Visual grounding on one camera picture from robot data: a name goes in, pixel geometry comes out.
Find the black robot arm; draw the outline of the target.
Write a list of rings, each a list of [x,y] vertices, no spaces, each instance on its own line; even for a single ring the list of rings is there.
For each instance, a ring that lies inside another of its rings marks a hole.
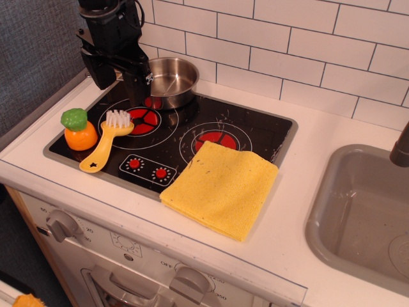
[[[151,95],[153,74],[148,56],[139,46],[144,10],[139,1],[79,1],[87,28],[76,33],[81,56],[95,84],[104,90],[121,72],[132,106]]]

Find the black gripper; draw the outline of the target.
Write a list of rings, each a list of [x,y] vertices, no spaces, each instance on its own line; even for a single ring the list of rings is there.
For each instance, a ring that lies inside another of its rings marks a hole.
[[[87,28],[79,29],[82,60],[95,84],[104,90],[122,73],[132,107],[151,95],[149,59],[139,46],[145,14],[142,9],[80,9]]]

